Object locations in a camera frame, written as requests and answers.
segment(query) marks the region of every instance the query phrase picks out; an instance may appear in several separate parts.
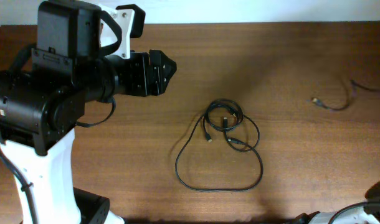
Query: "wood grain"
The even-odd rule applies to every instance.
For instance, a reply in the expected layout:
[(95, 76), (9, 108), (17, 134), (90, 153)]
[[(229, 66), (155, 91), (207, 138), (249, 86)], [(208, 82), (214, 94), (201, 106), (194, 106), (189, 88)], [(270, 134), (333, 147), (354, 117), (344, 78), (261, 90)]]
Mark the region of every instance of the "wood grain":
[[(35, 26), (3, 26), (0, 70), (36, 41)], [(76, 129), (74, 186), (109, 197), (126, 218), (247, 221), (334, 211), (364, 199), (380, 180), (380, 94), (358, 91), (348, 110), (341, 80), (380, 88), (380, 22), (146, 25), (132, 49), (161, 49), (178, 63), (165, 94), (117, 96), (106, 123)], [(237, 101), (259, 125), (265, 166), (261, 184), (244, 193), (200, 193), (182, 186), (174, 160), (196, 115), (216, 98)], [(89, 103), (81, 121), (98, 121), (108, 105)], [(255, 141), (249, 124), (230, 135)], [(189, 184), (241, 186), (258, 173), (211, 131), (197, 129), (179, 171)], [(19, 223), (12, 175), (0, 162), (0, 223)]]

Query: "black cable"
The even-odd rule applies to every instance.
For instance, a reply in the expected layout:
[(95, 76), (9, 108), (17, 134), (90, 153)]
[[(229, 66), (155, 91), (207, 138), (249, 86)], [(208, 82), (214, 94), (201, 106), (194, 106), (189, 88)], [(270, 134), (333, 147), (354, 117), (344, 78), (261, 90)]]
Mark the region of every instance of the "black cable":
[[(227, 118), (224, 118), (223, 120), (223, 125), (222, 126), (218, 126), (214, 123), (211, 122), (211, 120), (209, 119), (209, 113), (216, 109), (216, 108), (225, 108), (231, 115), (235, 116), (236, 117), (236, 121), (235, 121), (235, 124), (233, 126), (230, 126), (228, 127), (227, 126)], [(249, 144), (241, 141), (241, 140), (238, 140), (238, 139), (235, 139), (235, 138), (229, 138), (227, 137), (227, 132), (228, 131), (232, 131), (234, 130), (236, 127), (238, 127), (242, 122), (243, 120), (247, 119), (249, 120), (256, 128), (257, 132), (258, 132), (258, 140), (257, 142), (255, 143), (254, 146), (250, 146)], [(250, 186), (248, 187), (243, 187), (243, 188), (216, 188), (216, 189), (205, 189), (205, 188), (197, 188), (197, 187), (192, 187), (188, 184), (186, 184), (179, 176), (179, 172), (178, 172), (178, 162), (179, 162), (179, 158), (181, 156), (181, 154), (183, 153), (184, 149), (186, 148), (187, 144), (189, 144), (200, 120), (203, 119), (203, 130), (204, 130), (204, 133), (205, 133), (205, 137), (207, 139), (208, 142), (211, 142), (212, 139), (211, 139), (211, 136), (208, 134), (206, 128), (205, 128), (205, 122), (207, 122), (209, 125), (211, 125), (215, 130), (217, 131), (220, 131), (220, 132), (223, 132), (224, 134), (224, 137), (225, 137), (225, 140), (226, 142), (228, 143), (228, 145), (233, 148), (234, 150), (236, 150), (237, 152), (249, 152), (249, 151), (252, 151), (256, 156), (257, 156), (257, 159), (259, 161), (259, 165), (260, 165), (260, 173), (259, 173), (259, 176), (257, 178), (257, 180)], [(220, 100), (215, 100), (213, 101), (207, 108), (206, 112), (200, 116), (200, 118), (197, 120), (196, 122), (196, 125), (194, 126), (194, 128), (192, 129), (191, 131), (191, 134), (190, 134), (190, 137), (189, 139), (187, 140), (187, 142), (184, 144), (183, 148), (180, 150), (177, 158), (176, 158), (176, 162), (175, 162), (175, 173), (176, 173), (176, 177), (178, 178), (178, 180), (180, 181), (180, 183), (182, 183), (185, 187), (187, 187), (188, 189), (191, 189), (191, 190), (195, 190), (195, 191), (200, 191), (200, 192), (222, 192), (222, 191), (225, 191), (225, 192), (243, 192), (243, 191), (246, 191), (246, 190), (251, 190), (253, 189), (254, 187), (256, 187), (259, 182), (262, 180), (262, 176), (264, 174), (264, 165), (262, 164), (262, 158), (260, 157), (259, 153), (255, 150), (255, 148), (257, 147), (258, 143), (259, 143), (259, 136), (260, 136), (260, 133), (259, 133), (259, 128), (258, 126), (255, 124), (254, 121), (252, 121), (252, 119), (250, 119), (248, 116), (244, 115), (243, 112), (242, 112), (242, 109), (241, 107), (234, 101), (232, 100), (226, 100), (226, 99), (220, 99)], [(238, 149), (236, 147), (233, 146), (233, 144), (241, 144), (243, 146), (245, 146), (246, 149)]]
[(351, 209), (354, 209), (354, 208), (358, 208), (358, 207), (365, 207), (365, 206), (377, 206), (377, 207), (380, 207), (380, 202), (360, 202), (360, 203), (356, 203), (356, 204), (353, 204), (353, 205), (350, 205), (348, 207), (345, 207), (341, 210), (339, 210), (338, 212), (336, 212), (332, 218), (330, 218), (330, 220), (328, 221), (328, 224), (333, 224), (334, 221), (341, 215), (343, 214), (344, 212), (347, 212)]
[(99, 124), (103, 123), (104, 121), (108, 120), (113, 115), (113, 113), (114, 113), (114, 111), (116, 109), (116, 101), (115, 101), (114, 97), (110, 97), (109, 99), (107, 99), (103, 103), (111, 103), (112, 104), (112, 108), (111, 108), (110, 114), (103, 121), (99, 121), (99, 122), (93, 123), (93, 124), (88, 124), (88, 123), (83, 123), (83, 122), (77, 121), (77, 126), (80, 126), (80, 127), (83, 127), (83, 128), (90, 128), (90, 127), (99, 125)]
[(35, 210), (34, 198), (31, 193), (30, 187), (33, 186), (33, 183), (28, 184), (25, 180), (24, 176), (20, 173), (19, 169), (13, 165), (13, 163), (3, 154), (2, 150), (0, 150), (0, 160), (2, 160), (3, 164), (13, 173), (13, 175), (17, 178), (17, 180), (21, 184), (21, 191), (26, 194), (29, 212), (31, 213), (31, 218), (33, 224), (38, 224), (37, 215)]
[(326, 110), (343, 111), (343, 110), (349, 108), (354, 103), (354, 101), (356, 99), (356, 88), (360, 88), (362, 90), (370, 91), (373, 93), (380, 93), (380, 89), (369, 88), (369, 87), (360, 85), (359, 83), (355, 82), (354, 80), (350, 80), (350, 82), (351, 82), (352, 90), (351, 90), (350, 95), (347, 96), (346, 102), (343, 106), (341, 106), (339, 108), (330, 107), (330, 106), (325, 105), (323, 101), (321, 101), (319, 98), (316, 98), (316, 97), (312, 97), (312, 99), (311, 99), (312, 103), (314, 103), (316, 106), (319, 106), (319, 107), (326, 109)]

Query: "wall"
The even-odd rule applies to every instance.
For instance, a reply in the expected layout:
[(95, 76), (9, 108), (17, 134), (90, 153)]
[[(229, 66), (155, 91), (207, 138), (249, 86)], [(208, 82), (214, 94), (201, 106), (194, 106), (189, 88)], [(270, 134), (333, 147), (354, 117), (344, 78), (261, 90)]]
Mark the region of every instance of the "wall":
[[(137, 4), (146, 23), (380, 21), (380, 0), (88, 0)], [(36, 24), (41, 0), (0, 0), (0, 24)]]

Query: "table top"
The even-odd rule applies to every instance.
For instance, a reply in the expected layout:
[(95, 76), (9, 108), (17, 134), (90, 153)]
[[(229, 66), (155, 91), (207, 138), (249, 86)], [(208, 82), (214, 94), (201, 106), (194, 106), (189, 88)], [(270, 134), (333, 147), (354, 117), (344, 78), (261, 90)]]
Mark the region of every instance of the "table top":
[[(2, 26), (0, 70), (35, 41), (36, 26)], [(293, 218), (359, 202), (380, 180), (380, 94), (358, 90), (341, 112), (310, 102), (317, 96), (341, 106), (349, 79), (380, 88), (380, 22), (145, 25), (131, 48), (159, 49), (177, 62), (168, 89), (157, 97), (116, 96), (107, 122), (75, 128), (72, 151), (74, 186), (110, 198), (117, 215)], [(260, 128), (265, 173), (248, 192), (194, 192), (174, 173), (196, 117), (218, 98), (238, 102)], [(89, 103), (81, 121), (99, 121), (109, 110)], [(245, 123), (230, 135), (253, 143), (254, 133)], [(207, 143), (196, 129), (179, 165), (183, 179), (200, 187), (251, 184), (259, 172), (255, 158), (230, 149), (222, 133), (210, 134)], [(0, 161), (0, 223), (21, 219), (13, 177)]]

